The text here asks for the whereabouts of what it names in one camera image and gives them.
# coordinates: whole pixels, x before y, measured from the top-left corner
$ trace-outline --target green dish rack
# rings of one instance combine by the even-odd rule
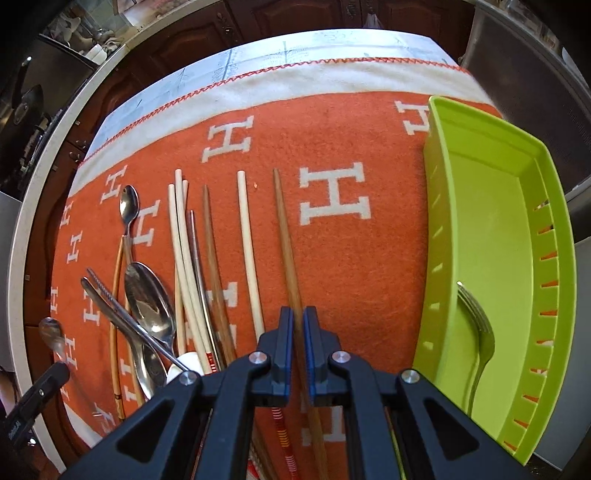
[[[461,281],[495,354],[473,419],[520,462],[550,419],[568,363],[576,273],[566,201],[538,139],[454,100],[429,100],[427,284],[414,367],[466,410],[478,361]]]

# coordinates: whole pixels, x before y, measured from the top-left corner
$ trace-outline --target spoon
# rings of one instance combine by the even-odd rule
[[[119,199],[119,212],[121,213],[121,219],[123,220],[123,225],[125,226],[123,233],[125,260],[127,261],[127,264],[130,264],[133,262],[133,255],[131,252],[131,236],[129,231],[131,229],[132,222],[136,219],[139,213],[138,192],[136,192],[135,188],[133,188],[131,185],[126,185],[123,187],[121,198]]]
[[[43,342],[55,352],[63,362],[66,361],[66,338],[61,323],[51,317],[39,322],[39,334]]]
[[[61,323],[55,318],[45,317],[39,322],[39,334],[43,343],[45,343],[51,351],[55,352],[59,359],[68,365],[70,370],[69,384],[73,385],[79,393],[80,397],[86,402],[92,412],[93,417],[100,417],[100,413],[96,411],[94,402],[91,402],[84,389],[80,386],[75,372],[70,368],[66,358],[66,336],[64,330],[61,328]]]
[[[166,370],[162,360],[156,351],[141,339],[141,337],[127,325],[114,311],[99,293],[92,287],[87,278],[80,280],[82,287],[86,290],[92,301],[102,313],[115,325],[131,347],[131,358],[137,373],[139,386],[149,400],[154,396],[156,390],[166,385]]]
[[[132,262],[125,270],[125,294],[138,323],[173,353],[177,324],[169,296],[146,265]]]

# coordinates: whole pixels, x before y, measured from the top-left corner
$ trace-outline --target fork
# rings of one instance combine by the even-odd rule
[[[472,417],[472,408],[474,408],[474,396],[476,389],[480,383],[480,378],[486,367],[486,364],[491,361],[495,354],[495,334],[492,331],[492,326],[486,313],[478,303],[478,300],[470,293],[470,291],[462,284],[457,283],[457,294],[460,300],[470,313],[470,318],[478,334],[478,368],[470,390],[470,398],[468,400],[467,415]]]

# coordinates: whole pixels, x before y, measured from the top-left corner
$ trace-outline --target white chopstick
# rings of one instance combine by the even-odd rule
[[[255,326],[256,341],[265,333],[265,323],[262,319],[261,298],[256,279],[255,254],[252,247],[251,219],[248,213],[248,192],[246,190],[246,173],[238,172],[238,203],[240,205],[240,227],[242,229],[242,249],[244,250],[244,267],[246,268],[246,282],[251,299],[252,321]]]
[[[182,182],[180,185],[180,192],[182,192]],[[187,312],[187,318],[189,320],[189,328],[191,329],[191,335],[193,337],[193,345],[195,351],[199,357],[199,362],[203,368],[205,374],[210,373],[209,360],[205,352],[205,347],[197,327],[197,320],[193,311],[193,303],[189,294],[189,285],[187,283],[187,277],[185,275],[183,254],[181,250],[181,241],[178,229],[178,217],[177,217],[177,201],[175,196],[175,185],[168,185],[168,216],[170,217],[170,232],[173,238],[173,251],[174,251],[174,263],[177,267],[178,280],[181,287],[181,295],[183,296],[184,307]]]
[[[183,180],[183,198],[184,204],[187,204],[187,193],[189,192],[189,182]],[[180,280],[178,279],[178,268],[176,262],[174,263],[174,317],[177,323],[177,351],[178,355],[187,352],[187,337],[184,329],[184,309],[183,296],[181,295]]]
[[[199,290],[197,289],[197,281],[195,280],[193,263],[191,261],[191,250],[189,248],[189,236],[187,234],[187,220],[185,217],[184,205],[182,206],[183,208],[180,208],[178,204],[178,198],[181,196],[183,188],[183,173],[180,169],[177,169],[174,172],[174,187],[177,196],[178,232],[180,235],[181,253],[183,256],[184,275],[187,280],[187,286],[189,288],[188,294],[190,297],[191,304],[193,306],[193,320],[196,324],[192,325],[191,322],[189,323],[189,325],[191,326],[191,334],[193,334],[194,328],[198,329],[203,347],[205,349],[206,358],[208,360],[207,367],[210,369],[215,369],[217,365],[215,365],[215,363],[213,362],[212,346],[209,342],[209,337],[207,334],[207,326],[205,324],[203,309],[201,308],[200,304]]]

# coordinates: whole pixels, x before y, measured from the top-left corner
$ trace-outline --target red zigzag stitching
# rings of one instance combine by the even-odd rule
[[[242,79],[245,77],[256,75],[258,73],[272,72],[274,70],[284,69],[287,67],[296,67],[298,65],[312,65],[312,64],[320,64],[320,63],[326,63],[326,64],[329,64],[329,63],[352,63],[352,62],[360,62],[360,61],[375,61],[375,62],[379,62],[379,63],[413,63],[413,64],[421,64],[421,65],[432,65],[435,67],[442,67],[442,68],[456,70],[458,72],[463,72],[463,73],[469,74],[469,72],[466,69],[463,69],[462,67],[455,66],[455,65],[448,65],[447,63],[441,63],[438,61],[431,61],[431,60],[406,59],[406,58],[396,58],[396,57],[361,57],[361,58],[357,58],[357,59],[309,60],[309,61],[301,61],[299,63],[287,63],[285,65],[277,65],[275,67],[267,67],[266,69],[254,70],[253,72],[242,73],[240,75],[236,75],[235,77],[231,77],[226,80],[221,80],[219,82],[212,83],[211,85],[208,85],[206,87],[200,88],[199,90],[195,90],[193,92],[187,93],[186,95],[183,95],[179,98],[171,100],[168,103],[165,103],[163,106],[160,106],[156,110],[144,115],[143,117],[138,118],[135,122],[129,124],[123,130],[119,131],[117,134],[115,134],[111,138],[107,139],[105,141],[105,143],[103,143],[99,148],[97,148],[94,152],[92,152],[92,155],[85,158],[84,161],[80,165],[89,161],[92,157],[94,157],[98,152],[100,152],[107,145],[109,145],[110,143],[113,143],[119,137],[125,135],[127,132],[129,132],[131,129],[137,127],[142,122],[145,122],[149,118],[152,118],[157,113],[160,113],[160,112],[166,110],[167,108],[169,108],[173,105],[176,105],[179,102],[182,102],[183,100],[187,100],[191,97],[194,97],[195,95],[198,95],[199,93],[206,92],[207,90],[209,90],[213,87],[216,87],[218,85],[224,85],[225,83],[233,82],[234,80],[239,80],[239,79]]]

